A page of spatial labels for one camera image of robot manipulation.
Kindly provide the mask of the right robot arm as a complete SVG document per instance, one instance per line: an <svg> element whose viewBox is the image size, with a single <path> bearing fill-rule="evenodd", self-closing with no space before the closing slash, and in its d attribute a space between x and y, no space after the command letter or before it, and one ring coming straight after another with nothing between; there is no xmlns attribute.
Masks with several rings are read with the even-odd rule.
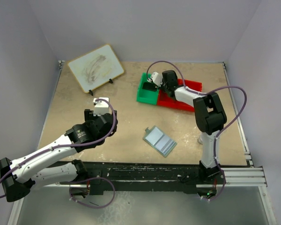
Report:
<svg viewBox="0 0 281 225"><path fill-rule="evenodd" d="M227 122L227 116L217 93L195 91L178 83L176 72L162 72L162 90L172 99L194 108L197 128L201 131L203 146L199 162L199 179L210 183L221 172L218 159L219 133Z"/></svg>

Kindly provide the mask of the green plastic bin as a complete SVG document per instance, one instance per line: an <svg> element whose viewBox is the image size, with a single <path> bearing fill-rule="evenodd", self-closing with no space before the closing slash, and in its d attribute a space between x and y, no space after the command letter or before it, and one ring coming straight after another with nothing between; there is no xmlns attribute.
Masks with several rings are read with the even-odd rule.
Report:
<svg viewBox="0 0 281 225"><path fill-rule="evenodd" d="M157 89L157 91L153 92L142 89L142 86L145 82L148 82L147 76L146 73L143 73L137 90L136 101L150 105L157 105L159 90Z"/></svg>

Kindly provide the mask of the black card in green bin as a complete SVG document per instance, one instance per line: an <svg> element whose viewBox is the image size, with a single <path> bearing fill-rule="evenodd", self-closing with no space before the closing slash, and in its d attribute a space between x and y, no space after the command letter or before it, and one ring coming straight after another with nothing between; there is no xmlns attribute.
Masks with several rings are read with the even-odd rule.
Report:
<svg viewBox="0 0 281 225"><path fill-rule="evenodd" d="M145 82L142 86L142 89L155 92L157 91L158 87L154 83Z"/></svg>

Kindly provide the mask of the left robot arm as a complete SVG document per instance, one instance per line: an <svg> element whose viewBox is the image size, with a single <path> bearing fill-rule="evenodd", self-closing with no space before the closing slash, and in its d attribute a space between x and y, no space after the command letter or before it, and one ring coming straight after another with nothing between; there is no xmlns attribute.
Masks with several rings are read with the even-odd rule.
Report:
<svg viewBox="0 0 281 225"><path fill-rule="evenodd" d="M82 184L88 171L81 160L62 166L53 164L85 149L102 145L117 131L117 111L96 116L92 110L84 111L85 121L67 130L57 140L19 159L0 160L0 186L7 202L17 201L36 187L56 182Z"/></svg>

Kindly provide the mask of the aluminium frame rail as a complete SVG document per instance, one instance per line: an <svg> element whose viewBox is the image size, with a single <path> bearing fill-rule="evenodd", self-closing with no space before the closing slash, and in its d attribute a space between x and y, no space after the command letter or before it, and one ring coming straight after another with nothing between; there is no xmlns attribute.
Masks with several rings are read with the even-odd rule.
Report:
<svg viewBox="0 0 281 225"><path fill-rule="evenodd" d="M193 165L86 163L101 175L52 184L14 203L10 225L275 225L262 167L225 166L226 185L199 183Z"/></svg>

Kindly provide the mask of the teal leather card holder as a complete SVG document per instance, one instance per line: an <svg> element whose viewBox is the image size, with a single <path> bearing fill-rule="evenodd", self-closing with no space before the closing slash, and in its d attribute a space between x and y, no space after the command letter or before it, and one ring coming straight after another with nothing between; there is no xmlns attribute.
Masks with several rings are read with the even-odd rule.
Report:
<svg viewBox="0 0 281 225"><path fill-rule="evenodd" d="M160 128L153 126L145 129L143 140L163 157L167 157L176 147L177 142L166 135Z"/></svg>

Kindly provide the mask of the yellow framed whiteboard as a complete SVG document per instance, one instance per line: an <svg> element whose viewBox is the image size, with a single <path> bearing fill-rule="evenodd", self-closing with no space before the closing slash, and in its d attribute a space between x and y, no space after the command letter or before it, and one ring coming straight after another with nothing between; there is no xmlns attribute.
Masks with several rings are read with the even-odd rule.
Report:
<svg viewBox="0 0 281 225"><path fill-rule="evenodd" d="M109 44L70 60L67 65L82 91L87 94L125 72Z"/></svg>

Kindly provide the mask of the red double plastic bin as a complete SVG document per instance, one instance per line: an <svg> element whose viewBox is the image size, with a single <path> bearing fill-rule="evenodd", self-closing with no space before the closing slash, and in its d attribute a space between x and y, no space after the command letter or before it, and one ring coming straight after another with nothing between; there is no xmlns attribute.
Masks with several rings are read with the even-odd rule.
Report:
<svg viewBox="0 0 281 225"><path fill-rule="evenodd" d="M186 86L188 86L189 88L191 88L195 91L202 92L203 85L200 82L185 80L185 84L186 84ZM168 97L168 95L162 90L159 91L157 105L162 106L162 107L177 109L177 110L194 112L193 106L190 106L186 103L183 103L183 102L180 102L180 101L177 101L177 100L174 100L174 99Z"/></svg>

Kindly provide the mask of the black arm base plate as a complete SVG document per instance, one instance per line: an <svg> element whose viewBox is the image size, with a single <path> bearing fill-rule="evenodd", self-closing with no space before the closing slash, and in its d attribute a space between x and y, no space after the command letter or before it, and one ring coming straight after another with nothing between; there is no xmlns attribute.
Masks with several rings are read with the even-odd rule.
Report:
<svg viewBox="0 0 281 225"><path fill-rule="evenodd" d="M103 163L70 162L79 175L76 180L90 182L90 195L102 195L105 191L134 192L183 192L197 194L209 191L216 194L216 188L226 182L223 171L213 179L201 180L199 164L144 164L144 163Z"/></svg>

